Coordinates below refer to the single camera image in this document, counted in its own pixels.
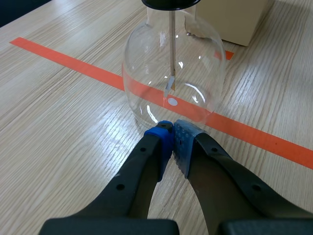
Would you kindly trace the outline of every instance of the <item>orange tape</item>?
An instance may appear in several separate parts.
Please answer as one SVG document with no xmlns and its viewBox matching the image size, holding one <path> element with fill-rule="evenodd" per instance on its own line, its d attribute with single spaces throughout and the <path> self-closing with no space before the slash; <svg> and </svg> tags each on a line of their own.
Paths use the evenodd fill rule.
<svg viewBox="0 0 313 235">
<path fill-rule="evenodd" d="M 23 48 L 25 50 L 28 50 L 39 56 L 42 56 L 48 60 L 54 61 L 60 65 L 66 66 L 84 75 L 97 79 L 98 81 L 104 82 L 110 86 L 113 86 L 120 90 L 124 90 L 122 77 L 114 73 L 105 71 L 96 66 L 87 64 L 83 61 L 77 60 L 70 56 L 54 51 L 52 49 L 46 48 L 42 45 L 31 42 L 24 38 L 17 38 L 11 41 L 11 44 Z M 163 97 L 162 91 L 148 87 L 134 80 L 133 82 L 135 82 L 133 84 L 134 85 L 133 87 L 136 87 L 136 89 L 132 89 L 132 92 L 135 92 L 135 94 L 138 93 L 137 95 L 139 96 L 143 96 L 143 94 L 145 94 L 143 96 L 144 99 L 153 102 L 159 106 L 167 104 L 167 102 L 164 102 L 163 99 L 160 98 Z M 204 110 L 203 108 L 197 105 L 191 104 L 177 97 L 174 98 L 178 101 L 178 105 L 177 106 L 165 105 L 165 108 L 173 112 L 176 112 L 180 115 L 183 115 L 185 117 L 188 117 L 190 119 L 194 119 L 195 112 L 208 112 L 207 110 Z M 222 131 L 226 134 L 229 134 L 233 137 L 236 137 L 240 140 L 248 142 L 254 146 L 262 148 L 266 151 L 277 154 L 290 161 L 313 169 L 313 151 L 310 149 L 283 140 L 279 137 L 260 131 L 258 129 L 255 129 L 238 121 L 232 120 L 230 118 L 224 117 L 217 113 L 212 113 L 209 116 L 206 125 L 216 130 Z"/>
<path fill-rule="evenodd" d="M 226 59 L 226 60 L 231 60 L 231 58 L 233 57 L 233 55 L 234 55 L 233 52 L 228 51 L 228 50 L 225 51 L 225 59 Z M 217 51 L 214 53 L 214 56 L 215 56 L 216 58 L 218 58 L 218 59 L 221 59 L 221 58 L 222 58 L 222 55 L 221 55 L 219 52 L 217 52 Z"/>
</svg>

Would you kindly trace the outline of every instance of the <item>blue rubber tip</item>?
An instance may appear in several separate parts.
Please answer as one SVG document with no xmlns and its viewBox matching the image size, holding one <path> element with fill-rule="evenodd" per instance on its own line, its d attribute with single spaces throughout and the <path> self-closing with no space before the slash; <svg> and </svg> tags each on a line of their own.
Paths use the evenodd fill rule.
<svg viewBox="0 0 313 235">
<path fill-rule="evenodd" d="M 174 132 L 174 158 L 179 169 L 187 178 L 194 138 L 205 131 L 188 121 L 177 120 L 174 123 Z"/>
<path fill-rule="evenodd" d="M 144 135 L 158 136 L 162 141 L 162 156 L 161 156 L 161 169 L 159 182 L 162 180 L 163 174 L 166 169 L 166 165 L 170 160 L 174 149 L 174 127 L 170 121 L 160 121 L 159 124 L 167 123 L 172 126 L 172 132 L 167 129 L 155 126 L 147 130 Z"/>
</svg>

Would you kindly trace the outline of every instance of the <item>white dot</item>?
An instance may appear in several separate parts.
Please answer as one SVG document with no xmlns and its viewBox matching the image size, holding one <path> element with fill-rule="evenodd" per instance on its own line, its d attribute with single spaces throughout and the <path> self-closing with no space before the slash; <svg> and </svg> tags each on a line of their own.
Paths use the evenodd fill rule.
<svg viewBox="0 0 313 235">
<path fill-rule="evenodd" d="M 173 105 L 173 106 L 176 106 L 178 104 L 177 100 L 175 100 L 174 98 L 169 98 L 167 101 L 170 105 Z"/>
</svg>

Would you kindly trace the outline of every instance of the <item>beige box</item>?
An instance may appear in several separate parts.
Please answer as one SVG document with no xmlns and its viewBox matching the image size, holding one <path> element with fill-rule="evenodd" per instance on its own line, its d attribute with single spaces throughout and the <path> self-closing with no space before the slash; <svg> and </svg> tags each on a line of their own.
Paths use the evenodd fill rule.
<svg viewBox="0 0 313 235">
<path fill-rule="evenodd" d="M 221 39 L 248 46 L 268 0 L 201 0 L 196 17 L 206 20 Z"/>
</svg>

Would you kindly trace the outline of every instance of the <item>wooden table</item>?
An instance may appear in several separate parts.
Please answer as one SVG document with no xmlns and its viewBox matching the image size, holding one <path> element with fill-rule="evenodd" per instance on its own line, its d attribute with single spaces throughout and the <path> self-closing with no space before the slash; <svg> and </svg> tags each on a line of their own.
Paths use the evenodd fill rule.
<svg viewBox="0 0 313 235">
<path fill-rule="evenodd" d="M 225 42 L 217 112 L 313 149 L 313 1 L 276 0 L 249 47 Z M 36 234 L 77 212 L 118 171 L 142 137 L 125 94 L 11 45 L 24 37 L 121 74 L 123 45 L 146 17 L 140 0 L 53 0 L 0 29 L 0 234 Z M 313 212 L 313 171 L 214 129 L 238 162 Z M 150 218 L 207 234 L 199 202 L 170 160 Z"/>
</svg>

